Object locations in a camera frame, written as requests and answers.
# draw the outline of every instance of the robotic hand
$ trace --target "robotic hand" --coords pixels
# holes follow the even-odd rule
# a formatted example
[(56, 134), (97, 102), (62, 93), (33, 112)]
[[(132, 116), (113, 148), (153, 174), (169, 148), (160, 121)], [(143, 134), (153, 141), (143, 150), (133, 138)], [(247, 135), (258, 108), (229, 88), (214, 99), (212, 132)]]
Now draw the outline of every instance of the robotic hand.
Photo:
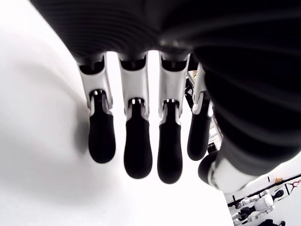
[(124, 165), (133, 178), (152, 168), (147, 51), (160, 51), (158, 174), (182, 172), (180, 143), (190, 53), (198, 65), (188, 142), (204, 157), (214, 113), (220, 151), (204, 158), (199, 177), (225, 193), (298, 154), (301, 147), (300, 1), (31, 0), (79, 65), (91, 110), (89, 150), (98, 163), (115, 154), (113, 100), (106, 52), (119, 55), (127, 140)]

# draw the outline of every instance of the background robot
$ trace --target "background robot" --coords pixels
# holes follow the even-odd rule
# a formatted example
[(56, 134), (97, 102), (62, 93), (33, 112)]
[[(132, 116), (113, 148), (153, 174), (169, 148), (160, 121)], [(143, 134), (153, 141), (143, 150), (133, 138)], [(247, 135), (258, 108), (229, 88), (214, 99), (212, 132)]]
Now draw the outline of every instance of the background robot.
[[(244, 207), (238, 213), (232, 215), (232, 220), (234, 225), (245, 224), (247, 222), (255, 221), (259, 218), (264, 217), (275, 209), (274, 201), (276, 198), (282, 197), (284, 194), (283, 190), (279, 190), (275, 195), (271, 195), (269, 190), (265, 190), (258, 195), (252, 197), (245, 197), (236, 205), (236, 209), (240, 209), (252, 202), (254, 206)], [(259, 212), (253, 217), (250, 215), (253, 212)]]

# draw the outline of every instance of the black rubber fingertip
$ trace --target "black rubber fingertip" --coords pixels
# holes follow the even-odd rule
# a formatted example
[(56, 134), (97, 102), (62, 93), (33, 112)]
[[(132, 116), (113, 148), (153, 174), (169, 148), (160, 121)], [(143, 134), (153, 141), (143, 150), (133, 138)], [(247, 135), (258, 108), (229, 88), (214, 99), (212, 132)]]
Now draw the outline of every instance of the black rubber fingertip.
[(166, 184), (175, 183), (182, 174), (181, 126), (175, 122), (173, 108), (168, 109), (167, 120), (160, 125), (158, 175)]
[(113, 115), (95, 112), (90, 117), (89, 151), (97, 163), (107, 163), (115, 155)]
[(146, 177), (152, 168), (149, 127), (149, 122), (141, 116), (140, 105), (132, 105), (132, 117), (126, 124), (124, 166), (127, 174), (135, 179)]
[(205, 114), (192, 114), (191, 126), (189, 131), (187, 153), (194, 160), (201, 160), (208, 149), (209, 129), (211, 118)]
[(198, 166), (198, 176), (199, 178), (204, 181), (206, 184), (208, 182), (208, 172), (210, 169), (211, 164), (216, 160), (218, 151), (213, 151), (209, 155), (207, 155)]

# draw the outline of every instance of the robot figure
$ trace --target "robot figure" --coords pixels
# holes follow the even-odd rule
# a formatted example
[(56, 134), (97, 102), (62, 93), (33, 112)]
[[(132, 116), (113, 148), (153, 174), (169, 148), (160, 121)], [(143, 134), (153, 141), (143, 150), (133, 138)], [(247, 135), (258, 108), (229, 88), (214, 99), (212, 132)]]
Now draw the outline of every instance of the robot figure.
[[(275, 209), (274, 201), (276, 198), (282, 197), (284, 194), (283, 190), (279, 190), (275, 195), (271, 195), (269, 190), (265, 190), (252, 197), (246, 197), (236, 205), (236, 209), (240, 209), (247, 204), (255, 202), (252, 207), (244, 207), (240, 212), (232, 215), (234, 225), (245, 224), (247, 222), (255, 221), (263, 216), (269, 214)], [(253, 217), (250, 215), (253, 212), (259, 212)]]

